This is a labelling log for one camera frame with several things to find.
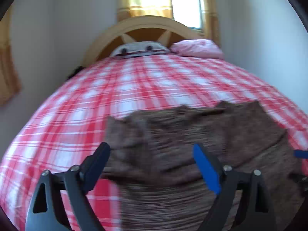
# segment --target wooden headboard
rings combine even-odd
[[[157,41],[166,47],[173,43],[201,39],[201,36],[185,25],[165,17],[141,16],[123,20],[110,27],[87,50],[83,66],[108,57],[118,46],[135,41]]]

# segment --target pillowcase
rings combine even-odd
[[[167,54],[170,50],[158,42],[155,41],[139,41],[128,44],[123,44],[117,47],[110,55],[122,56],[123,58],[130,58],[136,56],[148,56]]]
[[[171,51],[181,56],[224,59],[222,50],[211,40],[183,40],[172,44]]]

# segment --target red plaid bedspread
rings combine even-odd
[[[181,104],[213,107],[221,100],[259,100],[289,130],[295,149],[308,148],[307,115],[274,87],[239,67],[218,59],[175,55],[107,58],[59,88],[15,138],[0,167],[0,205],[24,230],[41,172],[65,171],[91,155],[104,140],[107,115],[123,117],[135,110]],[[119,230],[116,185],[99,180],[87,197],[104,228]],[[78,230],[67,195],[63,198],[71,226]]]

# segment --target brown blanket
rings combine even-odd
[[[192,157],[196,142],[239,171],[260,169],[283,229],[302,202],[297,186],[287,179],[299,166],[286,136],[258,102],[199,109],[183,105],[136,111],[122,120],[110,117],[105,141],[112,152],[103,177],[120,187],[123,230],[197,230],[215,195]],[[226,227],[239,199],[237,194]]]

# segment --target plaid pattern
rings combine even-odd
[[[187,104],[213,107],[219,101],[259,100],[289,130],[295,149],[308,147],[308,117],[293,102],[247,71],[218,59],[154,55],[106,58],[81,71],[37,110],[4,156],[0,167],[0,205],[19,230],[44,169],[62,172],[80,164],[104,140],[105,117],[135,110]],[[116,185],[99,180],[88,199],[106,230],[119,230]],[[71,226],[79,230],[67,195]]]

